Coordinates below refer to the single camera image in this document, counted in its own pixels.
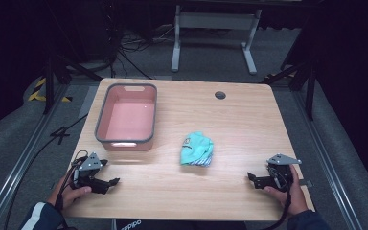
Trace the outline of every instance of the human hand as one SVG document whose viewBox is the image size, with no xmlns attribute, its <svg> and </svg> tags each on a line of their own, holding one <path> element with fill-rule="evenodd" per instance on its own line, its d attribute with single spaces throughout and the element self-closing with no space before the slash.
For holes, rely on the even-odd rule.
<svg viewBox="0 0 368 230">
<path fill-rule="evenodd" d="M 65 179 L 65 176 L 61 178 L 61 180 L 56 185 L 55 189 L 53 190 L 50 197 L 47 199 L 47 202 L 51 203 L 53 206 L 56 206 L 56 200 L 58 196 L 58 192 L 61 188 L 61 185 Z M 68 184 L 72 183 L 71 178 L 67 181 L 67 186 L 65 187 L 64 191 L 62 192 L 62 208 L 66 209 L 69 207 L 76 198 L 80 198 L 85 196 L 86 194 L 91 193 L 92 189 L 89 186 L 81 187 L 78 189 L 73 190 Z"/>
<path fill-rule="evenodd" d="M 293 165 L 289 165 L 289 168 L 291 170 L 292 179 L 294 182 L 291 184 L 289 190 L 289 193 L 291 194 L 291 205 L 288 208 L 288 212 L 292 215 L 296 215 L 308 210 L 309 208 L 307 206 L 303 190 L 301 190 L 300 187 L 300 179 L 298 178 L 297 171 L 295 170 Z M 277 189 L 270 186 L 264 187 L 264 190 L 268 194 L 274 196 L 277 200 L 279 200 L 283 207 L 285 206 L 287 193 L 280 192 Z"/>
</svg>

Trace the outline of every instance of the crumpled towel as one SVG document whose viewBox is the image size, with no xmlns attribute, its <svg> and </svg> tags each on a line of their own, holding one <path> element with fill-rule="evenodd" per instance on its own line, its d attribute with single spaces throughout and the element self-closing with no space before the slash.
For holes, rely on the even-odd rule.
<svg viewBox="0 0 368 230">
<path fill-rule="evenodd" d="M 202 132 L 187 135 L 181 150 L 181 165 L 198 165 L 207 167 L 211 164 L 214 143 Z"/>
</svg>

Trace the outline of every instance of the pink plastic bin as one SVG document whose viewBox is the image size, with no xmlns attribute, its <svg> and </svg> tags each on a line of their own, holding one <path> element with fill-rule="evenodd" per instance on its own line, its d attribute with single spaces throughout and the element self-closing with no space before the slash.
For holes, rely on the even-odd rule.
<svg viewBox="0 0 368 230">
<path fill-rule="evenodd" d="M 157 88 L 149 83 L 109 86 L 95 136 L 106 150 L 150 150 L 154 135 Z"/>
</svg>

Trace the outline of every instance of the wooden table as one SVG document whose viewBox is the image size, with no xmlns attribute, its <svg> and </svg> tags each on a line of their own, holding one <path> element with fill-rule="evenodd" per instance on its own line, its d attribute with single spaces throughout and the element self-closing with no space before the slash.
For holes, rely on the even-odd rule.
<svg viewBox="0 0 368 230">
<path fill-rule="evenodd" d="M 151 150 L 106 151 L 96 140 L 105 92 L 115 82 L 156 85 Z M 217 91 L 226 98 L 217 99 Z M 183 141 L 194 131 L 202 131 L 215 144 L 210 167 L 180 165 Z M 269 86 L 178 80 L 102 80 L 74 155 L 79 150 L 95 151 L 109 161 L 97 178 L 121 180 L 106 195 L 79 199 L 65 212 L 67 217 L 277 220 L 283 208 L 256 190 L 246 173 L 267 176 L 265 160 L 277 153 L 295 158 Z M 307 189 L 303 190 L 313 209 Z"/>
</svg>

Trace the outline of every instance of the dark sleeve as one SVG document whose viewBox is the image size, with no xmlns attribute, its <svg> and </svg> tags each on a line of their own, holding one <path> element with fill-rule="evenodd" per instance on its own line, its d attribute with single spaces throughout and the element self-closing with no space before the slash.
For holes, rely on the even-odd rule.
<svg viewBox="0 0 368 230">
<path fill-rule="evenodd" d="M 328 230 L 331 229 L 318 213 L 312 210 L 299 213 L 288 220 L 287 230 Z"/>
<path fill-rule="evenodd" d="M 22 230 L 56 230 L 63 223 L 62 214 L 49 203 L 39 202 L 22 222 Z"/>
</svg>

